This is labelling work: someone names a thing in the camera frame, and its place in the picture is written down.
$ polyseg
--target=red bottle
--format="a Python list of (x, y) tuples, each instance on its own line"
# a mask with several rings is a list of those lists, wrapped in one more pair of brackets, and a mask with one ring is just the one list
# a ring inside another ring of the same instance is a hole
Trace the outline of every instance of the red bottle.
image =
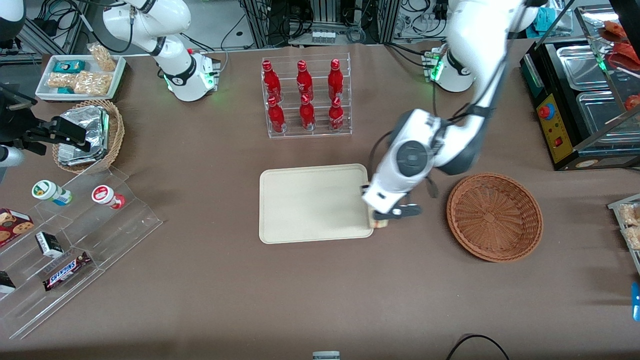
[(329, 72), (329, 100), (333, 101), (335, 97), (342, 98), (342, 72), (340, 71), (340, 60), (333, 59), (331, 61), (331, 71)]
[(296, 78), (298, 82), (298, 90), (300, 91), (300, 96), (309, 95), (309, 101), (314, 100), (314, 84), (311, 80), (311, 74), (307, 70), (307, 63), (305, 60), (298, 61), (298, 77)]
[(277, 102), (282, 101), (280, 78), (278, 78), (278, 74), (273, 71), (271, 61), (264, 60), (262, 62), (262, 69), (264, 70), (264, 84), (267, 85), (267, 94), (269, 94), (269, 96), (274, 96)]
[(336, 97), (331, 102), (331, 108), (329, 109), (329, 128), (333, 131), (342, 129), (342, 118), (344, 111), (340, 105), (340, 98)]
[(314, 106), (311, 105), (309, 95), (302, 95), (300, 98), (300, 118), (302, 119), (302, 127), (307, 131), (313, 131), (316, 128), (316, 113)]
[(275, 96), (269, 96), (267, 100), (269, 103), (269, 120), (271, 121), (271, 128), (276, 133), (284, 133), (287, 131), (287, 124), (284, 121), (284, 111), (280, 105), (278, 105), (278, 101)]

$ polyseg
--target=wicker basket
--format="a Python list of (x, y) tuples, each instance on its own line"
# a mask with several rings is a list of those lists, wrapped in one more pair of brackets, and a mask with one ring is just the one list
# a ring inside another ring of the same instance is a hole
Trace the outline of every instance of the wicker basket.
[[(120, 152), (120, 146), (122, 145), (122, 138), (124, 138), (124, 123), (122, 122), (122, 116), (118, 111), (118, 108), (108, 100), (88, 100), (75, 105), (73, 109), (83, 108), (85, 106), (102, 106), (109, 113), (109, 152), (104, 158), (98, 161), (99, 165), (96, 165), (94, 169), (108, 168), (118, 156)], [(82, 171), (93, 165), (93, 163), (65, 166), (58, 161), (59, 145), (53, 145), (53, 161), (63, 170), (80, 174)]]
[(482, 173), (462, 179), (449, 195), (447, 221), (473, 255), (504, 263), (529, 255), (542, 237), (542, 212), (514, 179)]

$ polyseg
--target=table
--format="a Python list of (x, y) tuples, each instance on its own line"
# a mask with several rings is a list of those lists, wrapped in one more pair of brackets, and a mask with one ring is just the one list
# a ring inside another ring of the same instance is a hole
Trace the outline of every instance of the table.
[[(513, 59), (529, 44), (517, 41)], [(344, 51), (353, 66), (353, 136), (270, 140), (259, 60)], [(629, 298), (637, 274), (606, 206), (639, 192), (638, 174), (554, 172), (517, 61), (469, 174), (520, 181), (538, 200), (545, 230), (527, 258), (493, 264), (452, 237), (445, 202), (463, 176), (437, 171), (441, 197), (430, 199), (419, 186), (412, 198), (424, 214), (370, 238), (260, 242), (263, 171), (364, 164), (400, 113), (432, 110), (432, 87), (383, 46), (289, 47), (230, 59), (219, 92), (194, 103), (167, 91), (151, 58), (128, 59), (117, 102), (126, 134), (115, 166), (166, 222), (25, 340), (2, 336), (3, 359), (49, 359), (51, 348), (65, 359), (293, 360), (318, 350), (340, 350), (345, 360), (444, 359), (471, 332), (496, 339), (513, 359), (640, 356)], [(438, 113), (451, 115), (470, 96), (437, 89)], [(34, 112), (48, 119), (70, 107), (40, 102)], [(28, 209), (33, 183), (71, 176), (50, 154), (28, 154), (7, 173), (0, 199)], [(501, 355), (474, 339), (454, 358)]]

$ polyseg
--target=snickers bar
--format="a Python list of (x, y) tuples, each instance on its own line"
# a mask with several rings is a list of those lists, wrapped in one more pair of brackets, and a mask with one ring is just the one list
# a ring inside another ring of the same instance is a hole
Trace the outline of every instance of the snickers bar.
[(15, 285), (9, 279), (6, 272), (0, 271), (0, 293), (10, 294), (15, 290)]
[(67, 280), (71, 275), (76, 273), (83, 267), (85, 264), (91, 262), (91, 258), (86, 252), (83, 252), (81, 255), (78, 255), (77, 258), (73, 259), (69, 264), (60, 269), (58, 272), (53, 274), (48, 280), (42, 282), (44, 285), (44, 290), (49, 291), (59, 285), (61, 282)]
[(58, 239), (53, 235), (40, 231), (36, 234), (36, 240), (38, 240), (38, 246), (40, 247), (42, 255), (55, 259), (64, 254), (60, 243), (58, 243)]

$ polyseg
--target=acrylic bottle rack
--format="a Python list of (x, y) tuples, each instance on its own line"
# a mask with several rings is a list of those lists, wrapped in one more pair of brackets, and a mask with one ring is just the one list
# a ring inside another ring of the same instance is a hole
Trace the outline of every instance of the acrylic bottle rack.
[[(340, 70), (342, 71), (342, 110), (344, 111), (344, 122), (340, 131), (332, 131), (329, 128), (329, 109), (331, 99), (329, 99), (328, 77), (331, 71), (331, 60), (340, 60)], [(267, 120), (267, 130), (270, 138), (292, 138), (309, 136), (336, 136), (351, 135), (353, 132), (353, 114), (351, 112), (351, 58), (349, 53), (325, 54), (325, 55), (300, 55), (300, 56), (274, 56), (263, 58), (271, 61), (273, 70), (280, 78), (283, 99), (280, 103), (284, 111), (287, 130), (277, 133), (271, 128), (269, 121), (269, 104), (267, 99), (267, 89), (264, 84), (264, 71), (261, 72), (262, 96), (264, 97), (264, 114)], [(314, 110), (316, 114), (316, 128), (307, 131), (302, 127), (300, 119), (300, 93), (298, 92), (298, 61), (305, 60), (307, 69), (311, 74), (314, 89)]]
[[(127, 178), (118, 169), (97, 163), (62, 186), (74, 195), (70, 204), (39, 202), (27, 212), (34, 228), (0, 248), (0, 270), (16, 287), (10, 294), (0, 293), (0, 322), (9, 337), (27, 336), (162, 224), (132, 193)], [(114, 210), (92, 201), (92, 190), (101, 184), (122, 194), (124, 207)], [(56, 259), (43, 256), (35, 240), (40, 231), (55, 235), (65, 253)], [(42, 281), (83, 252), (92, 262), (45, 291)]]

